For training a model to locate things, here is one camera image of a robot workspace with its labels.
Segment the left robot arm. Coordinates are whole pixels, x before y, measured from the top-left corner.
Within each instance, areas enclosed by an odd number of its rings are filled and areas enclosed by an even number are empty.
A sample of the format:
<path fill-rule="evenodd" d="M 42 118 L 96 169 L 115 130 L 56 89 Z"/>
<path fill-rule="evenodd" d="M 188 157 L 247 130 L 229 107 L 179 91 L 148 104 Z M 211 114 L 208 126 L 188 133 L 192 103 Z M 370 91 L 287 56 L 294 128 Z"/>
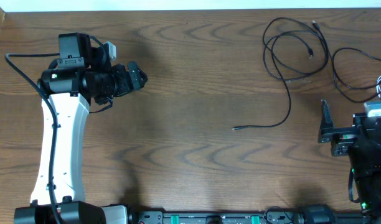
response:
<path fill-rule="evenodd" d="M 142 89 L 148 78 L 134 62 L 115 63 L 116 47 L 78 32 L 59 35 L 59 51 L 32 87 L 42 99 L 44 132 L 39 172 L 28 207 L 15 223 L 129 223 L 124 205 L 86 203 L 83 135 L 91 103 L 102 110 Z"/>

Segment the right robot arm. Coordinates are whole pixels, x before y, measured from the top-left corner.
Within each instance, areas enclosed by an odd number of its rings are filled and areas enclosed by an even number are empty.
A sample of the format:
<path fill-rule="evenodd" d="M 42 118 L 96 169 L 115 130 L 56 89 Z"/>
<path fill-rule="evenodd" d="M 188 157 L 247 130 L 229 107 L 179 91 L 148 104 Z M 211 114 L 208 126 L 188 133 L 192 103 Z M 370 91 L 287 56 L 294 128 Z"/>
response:
<path fill-rule="evenodd" d="M 321 101 L 318 142 L 331 144 L 331 155 L 350 159 L 349 200 L 359 203 L 362 215 L 381 223 L 381 100 L 364 103 L 351 127 L 334 125 L 326 100 Z"/>

